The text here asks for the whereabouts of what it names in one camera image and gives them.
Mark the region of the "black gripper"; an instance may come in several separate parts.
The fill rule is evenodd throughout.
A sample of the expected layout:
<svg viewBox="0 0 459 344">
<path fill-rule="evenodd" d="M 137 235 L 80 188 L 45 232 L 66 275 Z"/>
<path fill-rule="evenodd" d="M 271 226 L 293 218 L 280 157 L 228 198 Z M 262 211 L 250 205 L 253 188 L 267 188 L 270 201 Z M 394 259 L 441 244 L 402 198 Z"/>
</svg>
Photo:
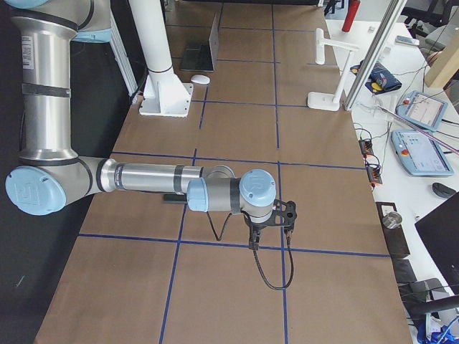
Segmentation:
<svg viewBox="0 0 459 344">
<path fill-rule="evenodd" d="M 281 200 L 274 200 L 273 209 L 268 214 L 266 220 L 261 222 L 255 222 L 255 217 L 247 214 L 247 225 L 249 228 L 249 249 L 259 249 L 262 231 L 266 227 L 282 227 L 286 238 L 287 247 L 290 248 L 291 234 L 293 233 L 296 219 L 296 204 L 293 201 L 284 202 Z"/>
</svg>

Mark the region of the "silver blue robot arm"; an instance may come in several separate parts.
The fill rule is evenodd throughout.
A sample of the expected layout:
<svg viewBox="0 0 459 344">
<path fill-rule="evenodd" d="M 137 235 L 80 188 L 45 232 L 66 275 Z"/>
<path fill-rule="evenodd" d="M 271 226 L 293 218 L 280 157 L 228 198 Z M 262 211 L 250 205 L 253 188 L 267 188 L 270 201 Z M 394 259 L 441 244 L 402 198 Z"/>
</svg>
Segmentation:
<svg viewBox="0 0 459 344">
<path fill-rule="evenodd" d="M 88 195 L 114 190 L 184 196 L 192 211 L 242 214 L 248 245 L 262 230 L 280 226 L 287 237 L 295 204 L 276 197 L 274 178 L 262 169 L 237 178 L 226 166 L 119 163 L 79 156 L 71 146 L 70 42 L 108 42 L 109 1 L 11 1 L 22 35 L 25 141 L 20 167 L 6 177 L 6 192 L 23 212 L 43 216 Z"/>
</svg>

